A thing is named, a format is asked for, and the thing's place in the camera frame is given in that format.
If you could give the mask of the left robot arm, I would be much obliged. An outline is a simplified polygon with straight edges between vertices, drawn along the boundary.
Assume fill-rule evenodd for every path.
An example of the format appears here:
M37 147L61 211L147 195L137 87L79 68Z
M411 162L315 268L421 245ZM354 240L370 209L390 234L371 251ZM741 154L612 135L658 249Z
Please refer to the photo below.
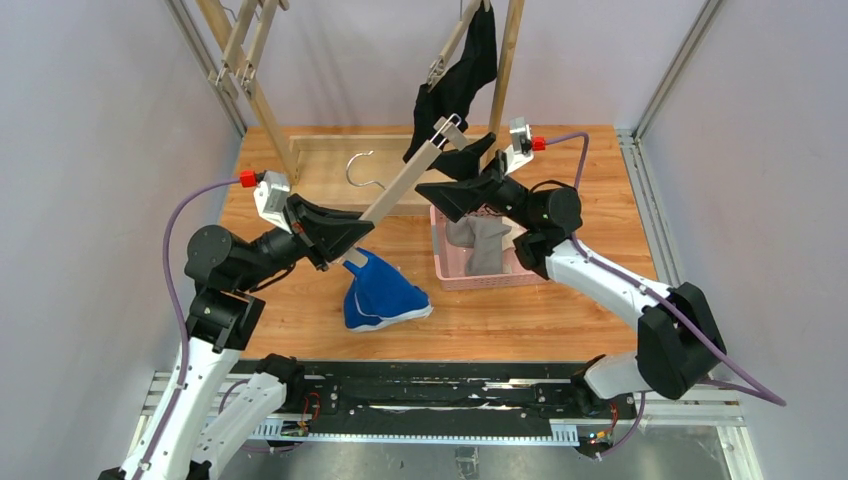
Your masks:
M184 272L195 296L181 319L174 372L139 445L103 479L216 479L271 413L304 398L305 368L270 354L213 420L211 404L254 332L265 303L256 292L302 259L317 269L351 250L374 228L357 212L327 209L299 195L281 204L284 227L247 242L220 225L200 228Z

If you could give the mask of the grey underwear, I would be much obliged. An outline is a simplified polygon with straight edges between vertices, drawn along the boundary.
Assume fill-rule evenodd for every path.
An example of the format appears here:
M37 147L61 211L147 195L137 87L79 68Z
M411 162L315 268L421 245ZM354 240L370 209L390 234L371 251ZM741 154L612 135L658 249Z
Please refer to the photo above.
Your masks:
M467 216L445 227L449 244L471 250L465 264L467 276L503 273L503 238L511 232L499 218Z

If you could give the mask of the blue underwear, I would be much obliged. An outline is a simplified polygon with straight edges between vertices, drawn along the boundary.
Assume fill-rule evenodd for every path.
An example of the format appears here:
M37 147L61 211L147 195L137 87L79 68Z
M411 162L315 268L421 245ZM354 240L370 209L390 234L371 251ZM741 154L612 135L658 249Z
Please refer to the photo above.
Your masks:
M397 323L426 318L433 312L428 294L410 283L395 267L364 248L363 266L345 261L353 275L343 300L345 327L351 332L371 332Z

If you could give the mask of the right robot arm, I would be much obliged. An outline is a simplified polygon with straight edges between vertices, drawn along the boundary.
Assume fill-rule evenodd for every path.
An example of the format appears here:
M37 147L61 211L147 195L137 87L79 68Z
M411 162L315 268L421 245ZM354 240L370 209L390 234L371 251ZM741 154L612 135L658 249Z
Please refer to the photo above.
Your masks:
M577 238L582 203L575 183L550 179L527 187L509 175L507 155L499 151L472 179L415 190L453 222L488 209L518 224L524 231L513 244L524 269L588 296L636 332L635 351L599 355L571 377L582 400L649 391L676 400L721 363L726 347L699 287L639 276Z

